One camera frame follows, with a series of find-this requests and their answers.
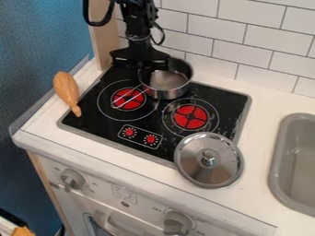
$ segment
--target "black cooktop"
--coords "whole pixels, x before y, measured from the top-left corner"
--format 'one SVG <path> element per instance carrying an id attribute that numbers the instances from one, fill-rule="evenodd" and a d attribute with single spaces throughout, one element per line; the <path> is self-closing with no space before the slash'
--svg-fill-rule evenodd
<path id="1" fill-rule="evenodd" d="M 178 143 L 196 132 L 237 142 L 250 98 L 191 83 L 179 99 L 154 100 L 143 92 L 135 69 L 113 65 L 78 105 L 82 116 L 69 112 L 58 123 L 61 128 L 138 156 L 173 161 Z"/>

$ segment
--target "blue wall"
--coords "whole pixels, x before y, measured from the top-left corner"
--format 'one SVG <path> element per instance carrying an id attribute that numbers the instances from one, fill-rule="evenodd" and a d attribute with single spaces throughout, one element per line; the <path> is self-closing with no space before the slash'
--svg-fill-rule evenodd
<path id="1" fill-rule="evenodd" d="M 60 227 L 24 150 L 8 126 L 52 88 L 52 77 L 92 56 L 81 0 L 0 0 L 0 207 L 38 236 Z"/>

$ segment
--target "stainless steel pot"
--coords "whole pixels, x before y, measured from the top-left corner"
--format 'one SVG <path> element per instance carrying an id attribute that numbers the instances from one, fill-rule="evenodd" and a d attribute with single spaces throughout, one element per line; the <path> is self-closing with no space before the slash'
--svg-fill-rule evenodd
<path id="1" fill-rule="evenodd" d="M 187 92 L 193 68 L 181 59 L 170 58 L 169 70 L 150 66 L 139 69 L 138 76 L 147 95 L 158 100 L 175 100 Z"/>

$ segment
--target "pot lid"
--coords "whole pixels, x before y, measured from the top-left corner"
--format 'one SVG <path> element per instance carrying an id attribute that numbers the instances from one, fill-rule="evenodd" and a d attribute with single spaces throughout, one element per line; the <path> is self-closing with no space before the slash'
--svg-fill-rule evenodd
<path id="1" fill-rule="evenodd" d="M 244 168 L 244 159 L 232 141 L 207 132 L 184 137 L 175 149 L 174 161 L 186 180 L 208 189 L 233 184 Z"/>

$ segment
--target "stainless steel sink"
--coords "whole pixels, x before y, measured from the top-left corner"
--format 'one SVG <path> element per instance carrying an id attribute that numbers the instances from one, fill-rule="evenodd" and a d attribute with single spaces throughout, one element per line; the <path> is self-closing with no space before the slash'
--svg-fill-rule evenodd
<path id="1" fill-rule="evenodd" d="M 288 115 L 280 125 L 268 177 L 285 206 L 315 217 L 315 116 Z"/>

